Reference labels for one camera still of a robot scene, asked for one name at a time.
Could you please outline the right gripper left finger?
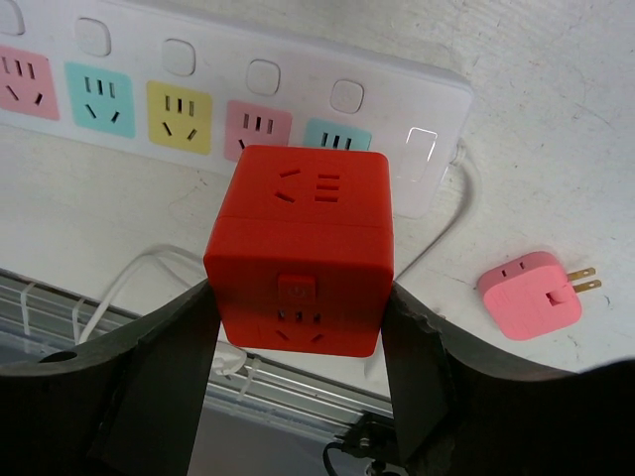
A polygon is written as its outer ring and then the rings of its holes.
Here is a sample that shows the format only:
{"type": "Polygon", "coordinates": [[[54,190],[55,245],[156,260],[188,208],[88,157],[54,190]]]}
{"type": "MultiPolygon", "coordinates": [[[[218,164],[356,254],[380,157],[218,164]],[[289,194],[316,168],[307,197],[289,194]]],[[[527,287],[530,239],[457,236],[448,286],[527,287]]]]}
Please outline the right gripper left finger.
{"type": "Polygon", "coordinates": [[[2,366],[2,474],[187,474],[219,324],[201,282],[67,351],[2,366]]]}

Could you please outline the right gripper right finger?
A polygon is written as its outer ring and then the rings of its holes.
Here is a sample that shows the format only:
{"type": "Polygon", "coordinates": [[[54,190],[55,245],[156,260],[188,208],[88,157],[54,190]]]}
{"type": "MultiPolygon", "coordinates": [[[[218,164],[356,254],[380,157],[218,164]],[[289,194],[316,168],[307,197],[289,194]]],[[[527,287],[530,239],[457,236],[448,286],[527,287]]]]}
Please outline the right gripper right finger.
{"type": "Polygon", "coordinates": [[[411,475],[630,475],[634,363],[541,365],[452,324],[394,285],[382,341],[411,475]]]}

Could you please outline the red cube socket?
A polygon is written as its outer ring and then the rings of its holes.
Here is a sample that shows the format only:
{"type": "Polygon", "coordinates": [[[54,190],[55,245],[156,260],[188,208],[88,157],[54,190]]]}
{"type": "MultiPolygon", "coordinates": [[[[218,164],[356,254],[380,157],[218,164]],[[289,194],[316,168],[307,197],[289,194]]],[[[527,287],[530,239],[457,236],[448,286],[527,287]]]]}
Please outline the red cube socket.
{"type": "Polygon", "coordinates": [[[370,356],[394,276],[387,158],[247,147],[203,261],[231,344],[370,356]]]}

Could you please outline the white multicolour power strip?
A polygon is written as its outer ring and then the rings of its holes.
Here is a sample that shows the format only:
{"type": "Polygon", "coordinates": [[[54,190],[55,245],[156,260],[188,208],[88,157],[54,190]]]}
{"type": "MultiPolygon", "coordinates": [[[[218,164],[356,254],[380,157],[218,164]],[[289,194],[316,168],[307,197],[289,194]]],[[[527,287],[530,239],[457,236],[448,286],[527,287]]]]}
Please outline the white multicolour power strip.
{"type": "Polygon", "coordinates": [[[251,145],[373,151],[430,207],[473,92],[415,61],[159,1],[5,1],[1,120],[229,175],[251,145]]]}

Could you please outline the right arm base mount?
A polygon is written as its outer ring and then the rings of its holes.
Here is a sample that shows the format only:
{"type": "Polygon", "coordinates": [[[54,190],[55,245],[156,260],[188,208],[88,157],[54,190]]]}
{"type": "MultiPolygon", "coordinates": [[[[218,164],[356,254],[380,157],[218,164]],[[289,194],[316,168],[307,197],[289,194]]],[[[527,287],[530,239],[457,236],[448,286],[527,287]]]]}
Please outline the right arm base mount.
{"type": "Polygon", "coordinates": [[[390,417],[364,413],[344,435],[329,442],[322,450],[321,459],[330,476],[337,475],[329,456],[333,449],[356,459],[369,459],[364,475],[407,475],[399,454],[394,421],[390,417]]]}

